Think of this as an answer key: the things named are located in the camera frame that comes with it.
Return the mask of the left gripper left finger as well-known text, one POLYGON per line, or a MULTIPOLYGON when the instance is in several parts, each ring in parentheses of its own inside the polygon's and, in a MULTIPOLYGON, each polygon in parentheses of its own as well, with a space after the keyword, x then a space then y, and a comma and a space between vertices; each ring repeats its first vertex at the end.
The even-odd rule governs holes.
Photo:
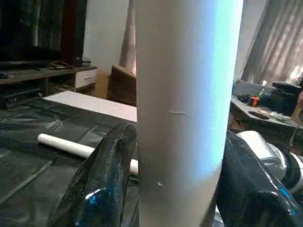
POLYGON ((137 227, 138 189, 127 192, 136 148, 132 124, 114 127, 78 168, 49 227, 137 227))

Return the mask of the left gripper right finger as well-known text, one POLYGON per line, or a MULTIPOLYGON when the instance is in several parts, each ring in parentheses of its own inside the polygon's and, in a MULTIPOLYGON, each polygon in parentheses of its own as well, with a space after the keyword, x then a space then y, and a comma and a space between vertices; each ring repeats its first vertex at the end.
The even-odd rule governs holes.
POLYGON ((228 131, 217 206, 226 227, 301 227, 303 209, 248 144, 228 131))

